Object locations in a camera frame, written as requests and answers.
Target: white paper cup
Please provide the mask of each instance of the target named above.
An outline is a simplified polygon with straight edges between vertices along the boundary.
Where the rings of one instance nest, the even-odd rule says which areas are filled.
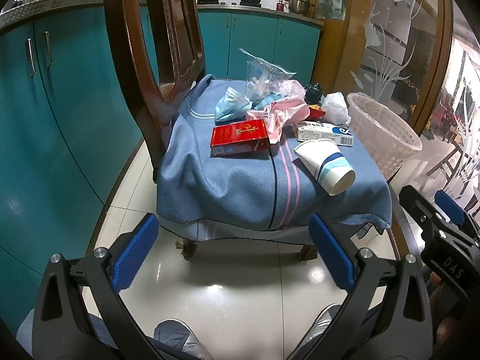
[[[352,166],[329,139],[302,142],[294,152],[330,196],[346,191],[355,181]]]

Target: cabinet handle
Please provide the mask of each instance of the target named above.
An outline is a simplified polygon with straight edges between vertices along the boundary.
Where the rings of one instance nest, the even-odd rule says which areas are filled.
[[[50,34],[49,34],[48,31],[45,31],[44,35],[45,35],[45,39],[46,39],[46,49],[48,50],[49,60],[50,60],[50,63],[48,63],[47,66],[50,66],[51,64],[53,64],[52,50],[51,50],[51,47],[50,47]]]
[[[30,57],[30,64],[32,66],[32,74],[30,74],[30,78],[32,79],[37,71],[35,70],[35,64],[33,62],[33,52],[32,52],[32,38],[27,39],[28,44],[28,56]]]

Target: chair seat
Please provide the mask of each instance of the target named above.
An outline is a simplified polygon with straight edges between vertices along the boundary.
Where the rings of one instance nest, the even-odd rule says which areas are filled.
[[[284,128],[271,151],[212,157],[213,113],[228,86],[245,92],[244,81],[205,76],[185,97],[173,121],[157,180],[157,212],[165,228],[192,240],[255,238],[254,232],[287,231],[291,239],[275,240],[304,244],[309,238],[305,226],[314,212],[332,226],[346,229],[366,223],[390,227],[387,183],[356,137],[353,147],[340,147],[356,172],[355,182],[336,196],[329,196],[295,155],[298,142],[291,127]],[[215,224],[236,230],[213,234],[207,227]],[[267,234],[260,238],[269,239]]]

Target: shoe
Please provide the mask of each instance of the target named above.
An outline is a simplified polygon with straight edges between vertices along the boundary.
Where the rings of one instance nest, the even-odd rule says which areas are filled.
[[[213,360],[193,331],[178,319],[166,319],[160,322],[154,330],[153,338],[199,359]]]
[[[313,342],[320,338],[323,332],[325,332],[327,329],[328,325],[330,325],[330,322],[332,322],[333,318],[335,318],[341,307],[342,305],[338,303],[333,303],[325,307],[320,314],[318,314],[318,317],[315,319],[315,321],[313,321],[313,324],[308,332],[303,336],[300,343],[286,360],[293,360],[297,357],[300,358],[301,356],[299,356],[299,353],[303,352],[303,349],[305,349],[306,345],[310,344],[308,346],[311,346]]]

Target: screw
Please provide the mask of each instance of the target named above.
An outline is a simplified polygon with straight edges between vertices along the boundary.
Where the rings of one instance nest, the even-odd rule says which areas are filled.
[[[93,251],[93,256],[97,257],[98,259],[101,259],[107,255],[108,251],[109,250],[106,247],[97,247]]]
[[[58,263],[61,259],[62,259],[62,256],[60,256],[58,253],[54,253],[50,257],[50,261],[52,261],[52,263]]]
[[[414,264],[416,261],[417,261],[417,258],[413,255],[413,254],[407,254],[405,256],[405,260],[409,263],[409,264]]]
[[[374,253],[368,249],[368,247],[363,247],[360,249],[360,256],[362,256],[364,259],[369,259],[374,255]]]

